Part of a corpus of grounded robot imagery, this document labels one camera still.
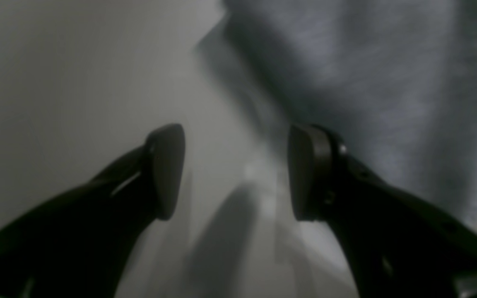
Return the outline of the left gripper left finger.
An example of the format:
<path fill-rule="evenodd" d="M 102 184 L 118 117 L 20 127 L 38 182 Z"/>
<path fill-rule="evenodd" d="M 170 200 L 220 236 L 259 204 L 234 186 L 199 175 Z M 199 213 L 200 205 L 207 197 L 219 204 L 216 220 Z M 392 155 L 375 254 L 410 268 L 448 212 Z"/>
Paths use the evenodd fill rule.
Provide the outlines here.
<path fill-rule="evenodd" d="M 176 209 L 180 124 L 0 229 L 0 298 L 113 298 L 140 234 Z"/>

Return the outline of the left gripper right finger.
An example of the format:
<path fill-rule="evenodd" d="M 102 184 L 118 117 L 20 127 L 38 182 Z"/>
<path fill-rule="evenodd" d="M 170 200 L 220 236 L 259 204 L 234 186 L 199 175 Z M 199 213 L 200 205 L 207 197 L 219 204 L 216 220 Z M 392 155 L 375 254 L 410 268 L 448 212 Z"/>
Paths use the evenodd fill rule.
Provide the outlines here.
<path fill-rule="evenodd" d="M 298 221 L 328 223 L 362 298 L 477 298 L 477 234 L 383 181 L 337 134 L 292 125 L 290 197 Z"/>

